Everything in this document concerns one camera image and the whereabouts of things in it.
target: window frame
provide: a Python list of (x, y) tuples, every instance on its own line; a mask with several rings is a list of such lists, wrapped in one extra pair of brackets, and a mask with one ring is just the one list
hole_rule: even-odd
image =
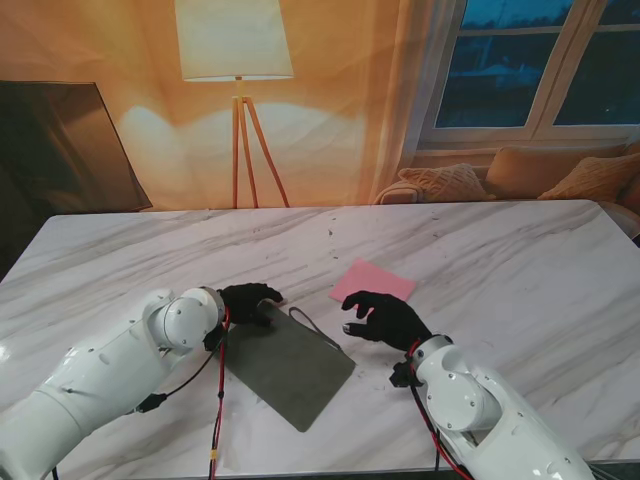
[[(421, 144), (430, 146), (438, 143), (495, 145), (496, 142), (510, 141), (518, 144), (556, 143), (559, 140), (619, 140), (626, 139), (638, 131), (638, 125), (553, 125), (562, 107), (571, 81), (592, 35), (597, 31), (640, 30), (640, 24), (598, 25), (607, 6), (607, 0), (574, 0), (564, 25), (557, 27), (531, 27), (517, 29), (461, 30), (462, 18), (467, 0), (448, 2), (446, 11), (439, 22), (432, 25), (436, 37), (444, 36), (439, 65), (431, 75), (423, 76), (423, 82), (416, 95), (416, 106), (412, 121), (419, 121)], [(533, 33), (558, 33), (547, 65), (544, 69), (527, 121), (522, 127), (444, 127), (436, 128), (444, 89), (449, 75), (456, 40), (460, 36), (480, 35), (526, 35)], [(433, 61), (433, 53), (425, 56), (425, 63)], [(420, 96), (429, 95), (428, 100), (418, 101)]]

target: white marble tabletop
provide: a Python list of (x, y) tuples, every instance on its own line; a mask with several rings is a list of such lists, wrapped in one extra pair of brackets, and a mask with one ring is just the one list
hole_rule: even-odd
[[(502, 373), (585, 458), (640, 459), (640, 251), (588, 201), (54, 217), (0, 285), (0, 410), (150, 289), (268, 282), (357, 367), (306, 433), (228, 375), (219, 475), (431, 468), (411, 395), (387, 380), (401, 354), (343, 335), (352, 313), (327, 296), (358, 257), (416, 280), (409, 303), (427, 325)], [(96, 431), (62, 478), (205, 477), (216, 370)]]

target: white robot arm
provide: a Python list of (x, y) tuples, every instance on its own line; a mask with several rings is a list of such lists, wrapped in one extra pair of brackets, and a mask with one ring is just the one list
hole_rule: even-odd
[(477, 480), (594, 480), (591, 470), (498, 373), (437, 335), (412, 355), (426, 410)]
[(113, 327), (69, 349), (0, 417), (0, 478), (44, 478), (84, 437), (132, 412), (225, 316), (207, 288), (156, 290)]

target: window pane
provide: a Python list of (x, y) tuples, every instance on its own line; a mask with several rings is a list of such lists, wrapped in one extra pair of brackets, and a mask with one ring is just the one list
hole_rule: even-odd
[(573, 0), (468, 0), (462, 30), (564, 24)]
[(640, 23), (640, 0), (609, 0), (600, 25)]
[(593, 35), (556, 125), (640, 123), (640, 31)]
[(459, 37), (436, 127), (521, 127), (558, 37)]

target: pink cloth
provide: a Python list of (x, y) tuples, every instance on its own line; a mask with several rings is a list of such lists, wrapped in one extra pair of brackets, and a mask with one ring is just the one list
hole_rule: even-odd
[(390, 293), (401, 300), (407, 300), (416, 288), (416, 282), (398, 277), (372, 263), (358, 258), (347, 273), (329, 293), (329, 297), (339, 302), (360, 290), (376, 293)]

